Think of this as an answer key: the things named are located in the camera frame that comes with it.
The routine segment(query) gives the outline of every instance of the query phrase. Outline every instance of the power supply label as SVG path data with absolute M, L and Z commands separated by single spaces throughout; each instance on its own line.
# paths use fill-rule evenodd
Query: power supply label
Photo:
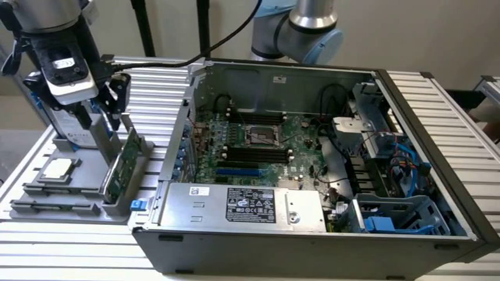
M 230 222 L 275 224 L 274 191 L 271 189 L 227 188 L 225 219 Z

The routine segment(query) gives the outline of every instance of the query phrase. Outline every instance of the green circuit board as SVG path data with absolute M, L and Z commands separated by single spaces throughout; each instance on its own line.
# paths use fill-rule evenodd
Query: green circuit board
M 197 183 L 273 186 L 325 192 L 325 184 L 315 181 L 314 185 L 309 171 L 310 166 L 314 171 L 323 166 L 310 118 L 287 115 L 279 125 L 234 124 L 222 115 L 202 112 L 195 124 L 202 127 L 197 141 L 202 147 L 198 149 Z M 293 160 L 289 163 L 258 163 L 258 177 L 219 176 L 215 171 L 217 163 L 225 160 L 223 146 L 291 150 Z

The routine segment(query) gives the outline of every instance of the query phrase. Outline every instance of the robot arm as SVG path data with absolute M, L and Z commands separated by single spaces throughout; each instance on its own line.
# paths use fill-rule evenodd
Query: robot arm
M 251 58 L 325 64 L 342 42 L 333 0 L 267 0 L 253 22 Z
M 27 52 L 38 72 L 25 79 L 23 84 L 43 103 L 53 110 L 73 114 L 82 128 L 87 129 L 91 119 L 81 102 L 93 100 L 106 114 L 113 130 L 117 130 L 130 77 L 114 75 L 110 64 L 101 61 L 82 16 L 87 4 L 87 0 L 1 2 L 1 21 L 14 35 L 14 46 L 21 46 L 14 47 L 2 72 L 15 72 L 19 53 Z

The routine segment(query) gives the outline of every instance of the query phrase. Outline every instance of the black pole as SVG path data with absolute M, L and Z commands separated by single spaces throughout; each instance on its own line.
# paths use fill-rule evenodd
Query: black pole
M 142 40 L 143 54 L 146 57 L 155 57 L 153 37 L 150 35 L 150 27 L 147 20 L 146 2 L 145 0 L 130 0 L 134 17 L 137 19 L 139 39 Z
M 210 18 L 207 10 L 210 9 L 210 0 L 195 0 L 197 8 L 197 32 L 199 40 L 199 53 L 210 47 Z

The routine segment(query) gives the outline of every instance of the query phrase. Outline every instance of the motherboard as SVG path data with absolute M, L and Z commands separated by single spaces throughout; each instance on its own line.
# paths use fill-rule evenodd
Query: motherboard
M 199 112 L 194 124 L 195 182 L 317 190 L 323 167 L 315 118 Z

